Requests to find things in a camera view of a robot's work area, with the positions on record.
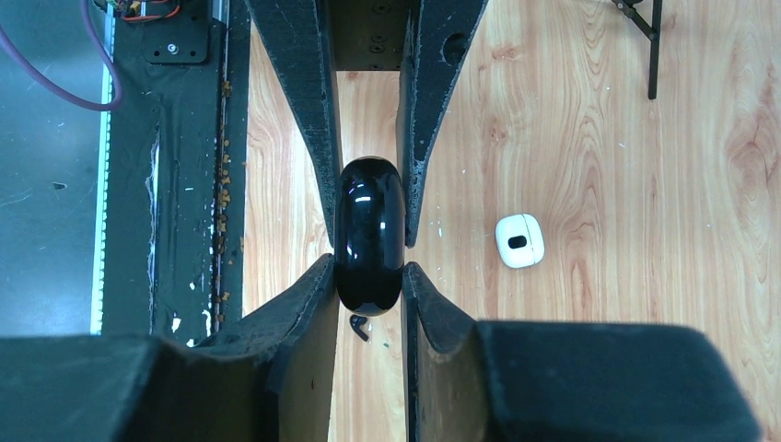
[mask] wood grain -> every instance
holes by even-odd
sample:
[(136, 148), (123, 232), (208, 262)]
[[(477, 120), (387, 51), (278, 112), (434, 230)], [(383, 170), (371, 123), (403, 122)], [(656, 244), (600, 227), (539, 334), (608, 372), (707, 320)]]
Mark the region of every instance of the wood grain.
[[(650, 17), (650, 2), (640, 5)], [(685, 324), (781, 440), (781, 5), (668, 1), (648, 43), (609, 0), (491, 0), (432, 156), (418, 243), (477, 318)], [(339, 74), (345, 163), (395, 160), (398, 76)], [(251, 57), (245, 312), (330, 251), (307, 150), (260, 40)], [(546, 257), (502, 264), (534, 214)], [(400, 312), (361, 342), (340, 313), (330, 437), (405, 438)]]

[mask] debris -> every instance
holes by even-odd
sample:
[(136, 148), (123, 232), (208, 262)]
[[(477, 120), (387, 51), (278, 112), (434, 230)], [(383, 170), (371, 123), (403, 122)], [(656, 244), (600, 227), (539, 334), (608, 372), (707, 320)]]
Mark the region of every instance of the debris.
[(353, 329), (353, 332), (355, 332), (359, 338), (364, 340), (365, 343), (368, 342), (368, 335), (364, 333), (363, 330), (361, 330), (361, 326), (366, 324), (368, 322), (368, 319), (364, 318), (363, 316), (353, 315), (350, 317), (350, 327)]

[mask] gray floor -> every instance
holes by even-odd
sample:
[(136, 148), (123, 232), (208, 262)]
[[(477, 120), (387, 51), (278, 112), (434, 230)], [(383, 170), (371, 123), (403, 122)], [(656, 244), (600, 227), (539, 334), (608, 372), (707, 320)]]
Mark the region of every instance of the gray floor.
[[(103, 67), (77, 2), (0, 0), (0, 11), (33, 65), (100, 100)], [(99, 133), (99, 113), (58, 99), (0, 50), (0, 336), (89, 332)]]

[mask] white mark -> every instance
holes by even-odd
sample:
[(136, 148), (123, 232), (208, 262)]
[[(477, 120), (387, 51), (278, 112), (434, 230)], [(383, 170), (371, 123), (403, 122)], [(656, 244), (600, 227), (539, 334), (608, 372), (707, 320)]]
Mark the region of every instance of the white mark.
[(0, 207), (5, 207), (7, 205), (21, 203), (28, 199), (30, 196), (32, 196), (32, 189), (27, 189), (22, 193), (17, 193), (15, 195), (10, 195), (7, 197), (0, 198)]
[(204, 309), (204, 311), (201, 312), (202, 315), (206, 316), (206, 336), (212, 335), (212, 314), (209, 312), (209, 310)]

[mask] black metal stand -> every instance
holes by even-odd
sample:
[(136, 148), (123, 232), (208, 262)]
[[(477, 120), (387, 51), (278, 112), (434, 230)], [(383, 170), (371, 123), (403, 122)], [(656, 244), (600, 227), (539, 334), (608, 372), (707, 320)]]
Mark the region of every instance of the black metal stand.
[(632, 19), (643, 34), (651, 40), (651, 62), (648, 68), (648, 98), (656, 99), (657, 83), (659, 81), (659, 40), (661, 37), (661, 2), (654, 1), (654, 12), (651, 18), (651, 25), (640, 16), (635, 9), (635, 5), (643, 0), (612, 0), (625, 16)]

